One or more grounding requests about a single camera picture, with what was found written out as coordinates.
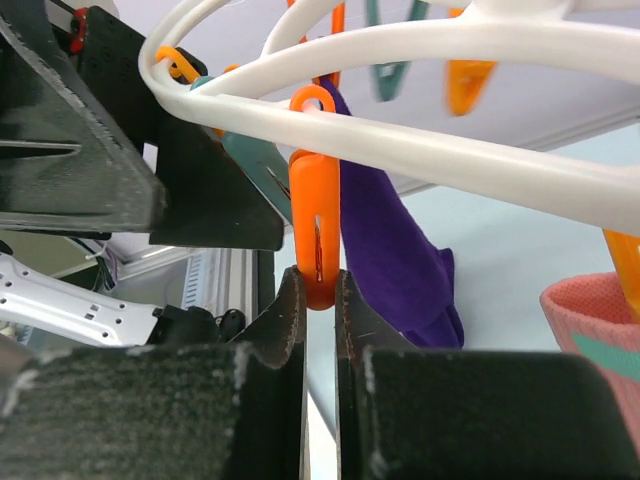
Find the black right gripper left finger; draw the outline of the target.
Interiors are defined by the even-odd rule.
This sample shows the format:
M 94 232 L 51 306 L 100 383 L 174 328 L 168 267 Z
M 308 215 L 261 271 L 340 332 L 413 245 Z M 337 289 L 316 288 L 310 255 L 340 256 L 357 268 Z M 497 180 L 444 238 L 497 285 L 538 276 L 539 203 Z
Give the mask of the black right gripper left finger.
M 298 479 L 306 292 L 227 343 L 83 348 L 33 357 L 1 390 L 5 479 Z

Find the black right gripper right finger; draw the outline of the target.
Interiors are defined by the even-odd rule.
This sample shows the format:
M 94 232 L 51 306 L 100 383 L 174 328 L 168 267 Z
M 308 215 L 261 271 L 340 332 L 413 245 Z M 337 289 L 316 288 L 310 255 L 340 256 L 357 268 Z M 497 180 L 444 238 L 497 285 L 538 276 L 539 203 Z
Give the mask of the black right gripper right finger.
M 570 354 L 419 349 L 336 285 L 343 479 L 635 479 L 608 382 Z

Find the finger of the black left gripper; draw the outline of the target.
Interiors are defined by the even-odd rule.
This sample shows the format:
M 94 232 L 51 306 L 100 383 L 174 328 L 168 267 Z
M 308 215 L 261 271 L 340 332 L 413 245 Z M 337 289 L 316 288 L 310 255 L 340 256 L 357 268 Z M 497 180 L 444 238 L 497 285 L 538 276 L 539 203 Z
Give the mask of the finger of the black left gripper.
M 137 150 L 157 147 L 167 205 L 152 245 L 278 250 L 284 223 L 212 131 L 161 108 L 137 66 L 143 36 L 98 6 L 84 28 L 79 73 Z
M 164 207 L 164 187 L 59 48 L 44 2 L 2 2 L 2 228 L 139 232 Z

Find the orange clothes peg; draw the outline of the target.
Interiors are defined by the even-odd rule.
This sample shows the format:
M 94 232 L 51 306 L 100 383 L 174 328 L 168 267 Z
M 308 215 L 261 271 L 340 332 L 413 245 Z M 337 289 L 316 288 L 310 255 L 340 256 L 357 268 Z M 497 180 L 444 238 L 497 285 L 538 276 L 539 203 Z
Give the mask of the orange clothes peg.
M 296 264 L 307 307 L 327 310 L 335 303 L 340 273 L 340 163 L 298 149 L 290 156 L 288 173 Z

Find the pink patterned sock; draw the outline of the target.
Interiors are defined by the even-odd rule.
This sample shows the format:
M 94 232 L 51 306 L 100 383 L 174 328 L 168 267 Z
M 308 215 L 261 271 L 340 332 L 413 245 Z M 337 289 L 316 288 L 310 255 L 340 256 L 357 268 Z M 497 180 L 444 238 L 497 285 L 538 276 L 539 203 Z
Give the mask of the pink patterned sock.
M 639 323 L 614 272 L 579 275 L 539 297 L 556 343 L 593 362 L 608 380 L 627 429 L 639 444 Z

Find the white oval clip hanger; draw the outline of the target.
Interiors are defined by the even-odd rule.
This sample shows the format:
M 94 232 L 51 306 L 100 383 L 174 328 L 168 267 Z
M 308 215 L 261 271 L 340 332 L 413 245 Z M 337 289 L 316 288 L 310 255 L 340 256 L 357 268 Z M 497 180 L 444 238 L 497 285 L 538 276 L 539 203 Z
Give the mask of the white oval clip hanger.
M 157 50 L 177 44 L 220 8 L 183 1 L 144 41 L 141 77 L 173 116 L 474 193 L 599 228 L 639 231 L 639 171 L 322 111 L 293 112 L 268 95 L 325 73 L 421 59 L 492 60 L 639 80 L 639 33 L 573 22 L 574 12 L 625 1 L 471 1 L 456 18 L 391 23 L 308 40 L 333 8 L 298 1 L 261 56 L 202 87 L 174 82 Z

